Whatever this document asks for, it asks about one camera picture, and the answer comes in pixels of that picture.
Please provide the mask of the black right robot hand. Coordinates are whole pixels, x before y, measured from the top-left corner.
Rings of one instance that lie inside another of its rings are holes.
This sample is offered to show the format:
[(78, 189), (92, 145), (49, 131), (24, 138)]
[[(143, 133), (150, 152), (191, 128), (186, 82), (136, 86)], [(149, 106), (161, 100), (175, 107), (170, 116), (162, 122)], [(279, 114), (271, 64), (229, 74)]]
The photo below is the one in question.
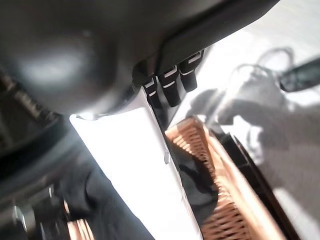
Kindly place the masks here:
[(3, 0), (0, 237), (201, 240), (166, 130), (206, 49), (274, 0)]

